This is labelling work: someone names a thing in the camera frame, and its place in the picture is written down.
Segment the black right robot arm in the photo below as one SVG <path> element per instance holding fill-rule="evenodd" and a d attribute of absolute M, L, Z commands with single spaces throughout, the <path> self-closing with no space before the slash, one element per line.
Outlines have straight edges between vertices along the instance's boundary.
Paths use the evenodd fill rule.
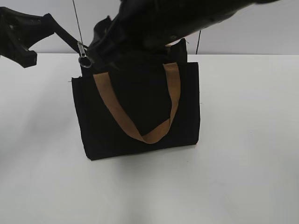
<path fill-rule="evenodd" d="M 86 54 L 94 66 L 129 62 L 163 52 L 165 46 L 223 22 L 251 5 L 269 0 L 122 0 L 108 27 L 98 22 Z"/>

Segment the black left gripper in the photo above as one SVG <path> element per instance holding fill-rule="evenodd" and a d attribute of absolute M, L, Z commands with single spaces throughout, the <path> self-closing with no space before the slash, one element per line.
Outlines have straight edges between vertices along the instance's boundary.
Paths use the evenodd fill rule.
<path fill-rule="evenodd" d="M 25 19 L 23 31 L 22 19 Z M 53 34 L 57 34 L 71 48 L 78 48 L 78 41 L 63 29 L 51 14 L 25 15 L 7 7 L 0 7 L 0 54 L 11 56 L 10 58 L 23 68 L 37 64 L 37 53 L 26 47 L 30 48 Z"/>

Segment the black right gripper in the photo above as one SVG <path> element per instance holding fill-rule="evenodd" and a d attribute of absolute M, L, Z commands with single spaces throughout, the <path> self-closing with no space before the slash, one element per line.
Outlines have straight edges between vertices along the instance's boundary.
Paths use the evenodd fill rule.
<path fill-rule="evenodd" d="M 118 14 L 93 28 L 92 66 L 126 68 L 166 56 L 166 45 L 236 13 L 234 0 L 123 0 Z"/>

